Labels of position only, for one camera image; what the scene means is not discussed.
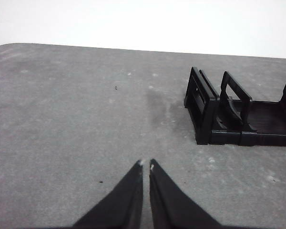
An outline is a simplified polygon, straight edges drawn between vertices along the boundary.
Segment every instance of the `dark stain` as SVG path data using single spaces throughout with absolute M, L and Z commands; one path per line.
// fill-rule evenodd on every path
M 164 96 L 154 90 L 148 90 L 146 96 L 152 126 L 157 128 L 161 126 L 161 122 L 165 121 L 166 105 Z
M 188 113 L 188 110 L 183 105 L 183 100 L 176 101 L 169 108 L 172 130 L 182 137 L 190 134 L 194 136 L 194 127 Z

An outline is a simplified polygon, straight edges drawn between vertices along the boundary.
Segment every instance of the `black plastic holder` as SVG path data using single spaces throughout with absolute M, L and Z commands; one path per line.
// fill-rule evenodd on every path
M 227 85 L 239 99 L 227 95 Z M 218 95 L 205 73 L 192 67 L 184 106 L 199 145 L 286 146 L 286 85 L 279 102 L 253 101 L 225 72 Z

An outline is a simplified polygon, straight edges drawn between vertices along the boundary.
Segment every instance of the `gray carpet surface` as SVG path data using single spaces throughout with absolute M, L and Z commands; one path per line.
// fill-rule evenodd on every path
M 0 229 L 69 226 L 145 160 L 225 225 L 286 229 L 286 147 L 199 146 L 183 106 L 191 66 L 278 101 L 286 59 L 42 44 L 0 46 Z

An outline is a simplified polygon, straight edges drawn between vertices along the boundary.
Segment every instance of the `white wall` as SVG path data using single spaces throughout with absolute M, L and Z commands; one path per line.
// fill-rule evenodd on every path
M 0 45 L 286 58 L 286 0 L 0 0 Z

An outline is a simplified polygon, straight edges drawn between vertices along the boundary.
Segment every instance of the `debris speck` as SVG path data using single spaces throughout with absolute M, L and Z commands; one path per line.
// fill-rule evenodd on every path
M 215 162 L 214 158 L 213 157 L 209 157 L 209 162 L 210 163 L 214 163 Z

